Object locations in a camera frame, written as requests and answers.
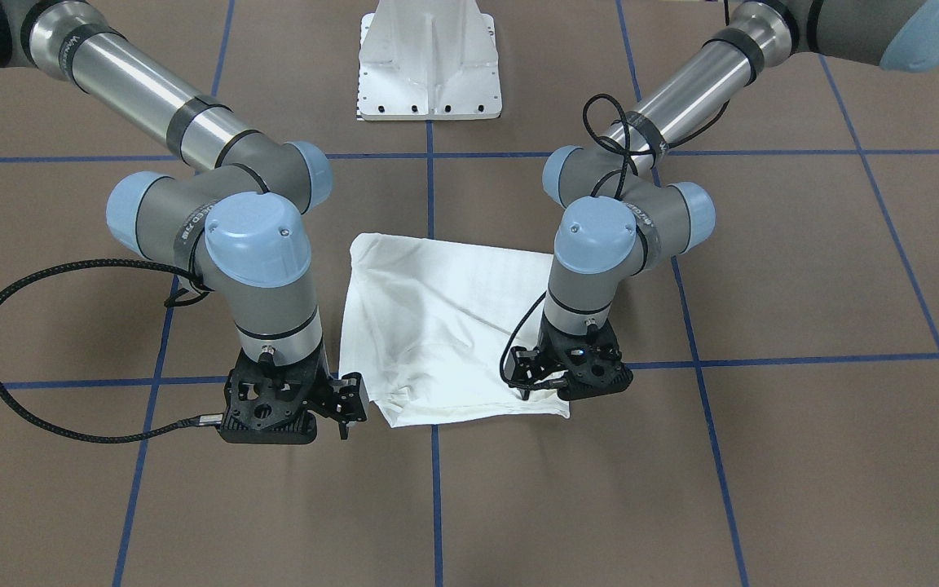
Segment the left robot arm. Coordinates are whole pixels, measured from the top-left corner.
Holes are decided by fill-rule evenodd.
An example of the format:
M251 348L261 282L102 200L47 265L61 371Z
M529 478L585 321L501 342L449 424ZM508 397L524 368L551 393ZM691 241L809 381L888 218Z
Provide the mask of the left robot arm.
M524 399L555 391L563 401L625 391L610 309L619 283L689 252L711 236L712 198L697 183L656 185L652 171L671 150L709 129L739 90L799 52L879 69L939 66L939 1L743 1L723 29L659 89L589 146L556 149L544 192L562 207L538 341L511 346L500 367Z

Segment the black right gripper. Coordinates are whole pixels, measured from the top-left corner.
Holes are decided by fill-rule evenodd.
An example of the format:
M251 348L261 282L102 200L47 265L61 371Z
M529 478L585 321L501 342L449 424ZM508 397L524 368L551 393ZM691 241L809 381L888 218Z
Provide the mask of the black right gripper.
M315 416L331 417L327 351L320 343L297 363L276 365L242 351L224 386L219 434L232 444L309 444L317 436Z

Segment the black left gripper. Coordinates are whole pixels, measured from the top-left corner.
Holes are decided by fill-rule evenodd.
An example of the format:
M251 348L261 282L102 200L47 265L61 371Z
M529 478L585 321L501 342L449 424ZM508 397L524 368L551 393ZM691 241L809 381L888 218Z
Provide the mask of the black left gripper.
M562 400L578 400L625 391L633 372L622 363L614 328L605 323L590 327L585 335L560 331L548 319L541 320L536 357L536 376L545 379L560 373L566 382L559 387Z

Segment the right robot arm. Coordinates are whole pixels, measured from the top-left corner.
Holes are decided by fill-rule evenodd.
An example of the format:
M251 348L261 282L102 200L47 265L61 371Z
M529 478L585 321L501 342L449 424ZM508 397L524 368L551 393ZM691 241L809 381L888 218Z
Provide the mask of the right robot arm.
M0 1L0 69L31 68L71 83L130 121L195 175L137 172L109 193L107 224L134 260L93 259L34 272L0 293L64 272L131 267L170 272L180 286L168 307L209 294L230 307L238 360L218 415L156 430L99 437L51 424L20 404L0 379L0 398L31 424L75 441L123 444L183 428L216 428L236 444L308 444L317 417L346 439L363 420L360 379L329 375L303 215L324 203L334 178L306 142L277 143L242 122L109 26L86 1Z

